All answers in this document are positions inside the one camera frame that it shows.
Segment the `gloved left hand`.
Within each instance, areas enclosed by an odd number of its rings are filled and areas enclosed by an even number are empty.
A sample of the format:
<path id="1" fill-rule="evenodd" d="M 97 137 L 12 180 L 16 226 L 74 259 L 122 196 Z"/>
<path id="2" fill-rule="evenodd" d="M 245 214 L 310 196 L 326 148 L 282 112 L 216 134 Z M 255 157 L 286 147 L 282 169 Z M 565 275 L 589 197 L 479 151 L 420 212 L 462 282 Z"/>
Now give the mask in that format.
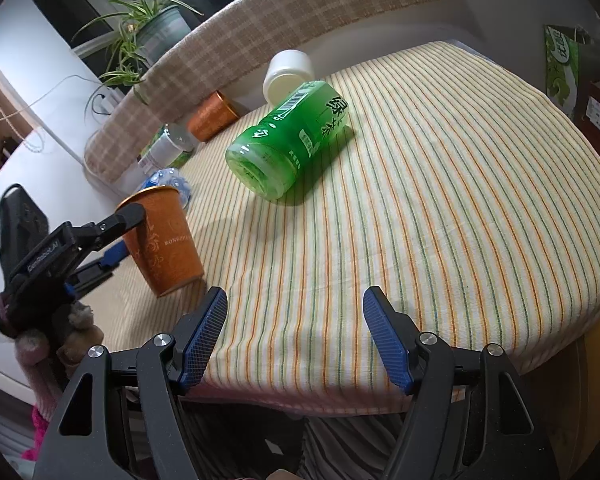
<path id="1" fill-rule="evenodd" d="M 52 419 L 68 381 L 87 351 L 104 340 L 91 307 L 79 301 L 71 307 L 57 336 L 57 340 L 52 340 L 39 330 L 29 330 L 15 340 L 16 360 L 33 391 L 34 407 L 46 422 Z"/>

